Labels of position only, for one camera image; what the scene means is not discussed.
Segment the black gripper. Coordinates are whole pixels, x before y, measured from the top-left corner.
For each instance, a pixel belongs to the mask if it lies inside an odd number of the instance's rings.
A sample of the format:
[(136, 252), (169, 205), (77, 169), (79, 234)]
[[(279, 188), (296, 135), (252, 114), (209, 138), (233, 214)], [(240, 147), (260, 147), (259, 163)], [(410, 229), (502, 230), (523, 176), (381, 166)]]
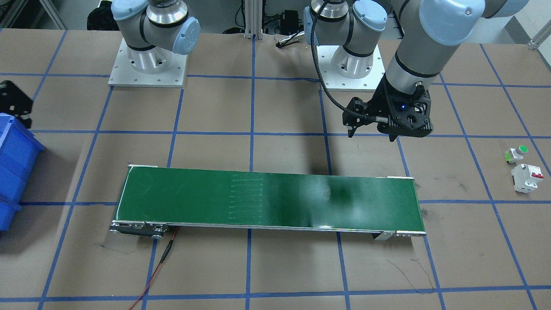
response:
[(399, 136), (425, 137), (433, 132), (429, 92), (421, 82), (414, 87), (413, 94), (403, 93), (384, 77), (373, 95), (378, 116), (387, 118), (387, 122), (377, 125), (377, 130), (388, 135), (390, 143)]
[(0, 83), (0, 112), (15, 116), (26, 129), (30, 129), (33, 120), (29, 117), (34, 101), (12, 81)]

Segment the green push button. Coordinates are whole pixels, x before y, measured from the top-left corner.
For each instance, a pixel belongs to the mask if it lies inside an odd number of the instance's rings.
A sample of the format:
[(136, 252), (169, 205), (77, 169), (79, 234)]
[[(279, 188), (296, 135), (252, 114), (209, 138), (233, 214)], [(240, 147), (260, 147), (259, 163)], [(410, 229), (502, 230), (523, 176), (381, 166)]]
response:
[(523, 155), (526, 154), (529, 149), (525, 145), (519, 145), (515, 149), (507, 149), (504, 152), (504, 159), (508, 164), (514, 164), (523, 159)]

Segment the white red circuit breaker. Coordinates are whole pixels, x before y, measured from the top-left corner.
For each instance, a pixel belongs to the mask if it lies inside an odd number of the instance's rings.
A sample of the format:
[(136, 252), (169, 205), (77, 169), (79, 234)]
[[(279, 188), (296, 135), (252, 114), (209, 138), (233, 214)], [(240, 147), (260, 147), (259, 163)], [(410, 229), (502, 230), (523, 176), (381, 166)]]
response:
[(515, 191), (523, 193), (529, 193), (538, 189), (537, 183), (545, 178), (540, 167), (529, 164), (516, 165), (511, 170), (511, 175)]

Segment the green conveyor belt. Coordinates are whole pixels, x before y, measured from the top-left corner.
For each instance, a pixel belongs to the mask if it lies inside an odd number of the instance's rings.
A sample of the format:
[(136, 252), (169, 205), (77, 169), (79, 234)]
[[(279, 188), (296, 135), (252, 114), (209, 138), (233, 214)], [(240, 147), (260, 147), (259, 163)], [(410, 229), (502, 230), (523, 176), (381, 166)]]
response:
[(161, 238), (168, 226), (426, 235), (412, 178), (130, 165), (110, 231)]

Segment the blue plastic bin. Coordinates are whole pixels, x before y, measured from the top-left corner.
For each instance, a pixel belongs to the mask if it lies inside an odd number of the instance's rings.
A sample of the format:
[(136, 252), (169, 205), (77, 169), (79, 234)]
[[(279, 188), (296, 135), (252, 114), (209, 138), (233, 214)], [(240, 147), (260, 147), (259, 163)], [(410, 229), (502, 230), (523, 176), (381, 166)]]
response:
[(0, 230), (8, 231), (44, 146), (14, 116), (0, 114)]

